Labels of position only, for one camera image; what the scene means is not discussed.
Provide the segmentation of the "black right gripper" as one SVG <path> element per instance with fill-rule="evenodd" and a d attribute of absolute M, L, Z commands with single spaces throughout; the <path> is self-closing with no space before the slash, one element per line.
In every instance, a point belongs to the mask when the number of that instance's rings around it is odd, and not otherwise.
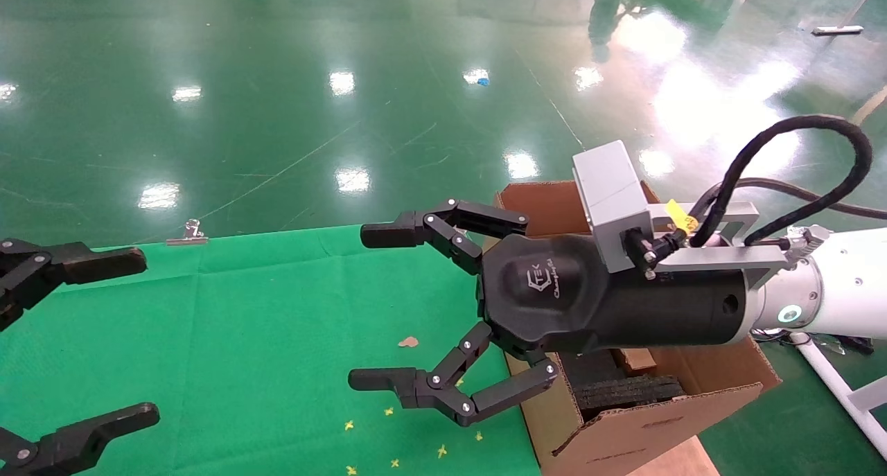
<path fill-rule="evenodd" d="M 403 409 L 435 409 L 468 427 L 544 393 L 560 369 L 546 353 L 725 344 L 740 332 L 746 281 L 738 269 L 659 274 L 609 273 L 587 235 L 530 238 L 529 216 L 449 199 L 362 224 L 368 249 L 434 247 L 478 275 L 479 321 L 433 369 L 353 369 L 356 391 L 392 391 Z M 485 252 L 469 232 L 501 239 Z M 490 344 L 529 368 L 474 394 L 457 381 Z"/>

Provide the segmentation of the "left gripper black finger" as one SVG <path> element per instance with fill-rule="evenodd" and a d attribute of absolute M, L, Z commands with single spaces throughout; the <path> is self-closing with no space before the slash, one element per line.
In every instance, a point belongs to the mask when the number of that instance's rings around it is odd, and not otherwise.
<path fill-rule="evenodd" d="M 107 444 L 159 422 L 154 403 L 139 403 L 58 428 L 38 441 L 1 429 L 2 475 L 73 475 L 98 463 Z"/>
<path fill-rule="evenodd" d="M 1 330 L 5 331 L 61 285 L 83 285 L 141 274 L 137 247 L 95 252 L 81 242 L 34 245 L 15 238 L 1 245 Z"/>

